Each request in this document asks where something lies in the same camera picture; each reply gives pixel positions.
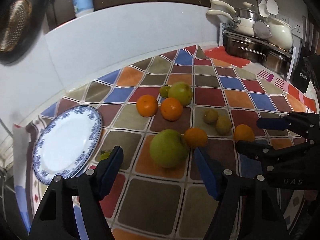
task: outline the green fruit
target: green fruit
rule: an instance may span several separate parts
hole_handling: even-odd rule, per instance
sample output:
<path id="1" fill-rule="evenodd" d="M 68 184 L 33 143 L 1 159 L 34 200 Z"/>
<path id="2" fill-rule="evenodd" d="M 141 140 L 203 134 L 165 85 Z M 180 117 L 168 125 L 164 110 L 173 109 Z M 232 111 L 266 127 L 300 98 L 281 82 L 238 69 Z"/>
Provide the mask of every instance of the green fruit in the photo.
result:
<path id="1" fill-rule="evenodd" d="M 231 120 L 225 115 L 220 115 L 216 123 L 216 131 L 218 134 L 222 136 L 228 135 L 231 131 L 231 128 Z"/>
<path id="2" fill-rule="evenodd" d="M 171 129 L 163 130 L 154 136 L 149 151 L 154 162 L 163 168 L 176 167 L 189 155 L 183 136 Z"/>
<path id="3" fill-rule="evenodd" d="M 100 157 L 99 161 L 109 158 L 110 154 L 111 154 L 111 151 L 101 151 L 99 156 Z"/>
<path id="4" fill-rule="evenodd" d="M 205 111 L 204 116 L 203 116 L 203 121 L 206 122 L 207 124 L 213 124 L 218 120 L 218 112 L 213 109 L 209 109 Z"/>
<path id="5" fill-rule="evenodd" d="M 168 98 L 168 92 L 169 92 L 170 86 L 164 85 L 160 88 L 159 92 L 162 98 Z"/>
<path id="6" fill-rule="evenodd" d="M 177 82 L 171 86 L 168 95 L 169 98 L 175 98 L 183 106 L 187 106 L 191 103 L 193 92 L 191 87 L 185 82 Z"/>

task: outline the white spoon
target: white spoon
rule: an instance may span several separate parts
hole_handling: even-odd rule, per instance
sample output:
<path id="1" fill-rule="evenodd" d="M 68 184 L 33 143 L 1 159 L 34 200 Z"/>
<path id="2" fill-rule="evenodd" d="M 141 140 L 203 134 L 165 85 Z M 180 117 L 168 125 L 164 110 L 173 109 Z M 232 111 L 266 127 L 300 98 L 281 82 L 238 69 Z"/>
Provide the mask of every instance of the white spoon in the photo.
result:
<path id="1" fill-rule="evenodd" d="M 260 10 L 260 15 L 262 17 L 269 17 L 270 16 L 270 13 L 267 10 L 266 0 L 261 0 L 261 3 L 259 4 L 259 10 Z"/>
<path id="2" fill-rule="evenodd" d="M 279 13 L 279 7 L 275 0 L 268 0 L 267 1 L 267 10 L 269 13 L 272 13 L 274 15 Z"/>

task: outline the blue and white plate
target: blue and white plate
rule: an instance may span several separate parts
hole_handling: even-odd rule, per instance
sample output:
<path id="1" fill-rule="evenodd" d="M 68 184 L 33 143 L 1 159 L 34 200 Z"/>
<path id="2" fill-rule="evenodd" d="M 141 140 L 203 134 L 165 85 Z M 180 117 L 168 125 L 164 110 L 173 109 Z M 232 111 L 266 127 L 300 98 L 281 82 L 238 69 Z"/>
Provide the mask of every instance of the blue and white plate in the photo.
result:
<path id="1" fill-rule="evenodd" d="M 93 153 L 101 127 L 100 113 L 92 106 L 75 106 L 53 119 L 33 151 L 38 180 L 49 185 L 55 175 L 76 175 Z"/>

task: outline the white pan handle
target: white pan handle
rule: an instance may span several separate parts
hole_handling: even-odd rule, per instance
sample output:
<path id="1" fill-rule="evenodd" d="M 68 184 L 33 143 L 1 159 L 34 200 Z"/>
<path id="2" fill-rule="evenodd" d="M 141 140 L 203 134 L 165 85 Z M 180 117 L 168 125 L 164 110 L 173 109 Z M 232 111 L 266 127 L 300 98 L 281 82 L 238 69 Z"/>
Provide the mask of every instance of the white pan handle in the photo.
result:
<path id="1" fill-rule="evenodd" d="M 235 21 L 229 13 L 226 13 L 224 11 L 208 10 L 207 14 L 210 14 L 210 15 L 223 15 L 223 16 L 227 17 L 228 19 L 230 19 L 231 21 L 233 21 L 233 22 Z"/>
<path id="2" fill-rule="evenodd" d="M 227 8 L 230 12 L 236 14 L 236 10 L 230 4 L 228 4 L 226 2 L 223 2 L 220 0 L 212 0 L 211 2 L 212 2 L 212 4 L 223 6 L 223 7 Z"/>

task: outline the red cloth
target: red cloth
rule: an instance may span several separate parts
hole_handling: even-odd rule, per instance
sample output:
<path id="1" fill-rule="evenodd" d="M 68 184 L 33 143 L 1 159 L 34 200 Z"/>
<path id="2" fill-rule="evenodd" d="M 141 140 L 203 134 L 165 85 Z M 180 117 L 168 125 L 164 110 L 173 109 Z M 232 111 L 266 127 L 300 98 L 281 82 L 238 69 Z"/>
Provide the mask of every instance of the red cloth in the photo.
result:
<path id="1" fill-rule="evenodd" d="M 232 65 L 235 65 L 237 67 L 243 67 L 250 63 L 250 60 L 239 58 L 239 57 L 233 57 L 230 56 L 223 46 L 213 48 L 213 49 L 207 49 L 204 51 L 204 54 L 207 57 L 215 58 L 224 62 L 228 62 Z"/>

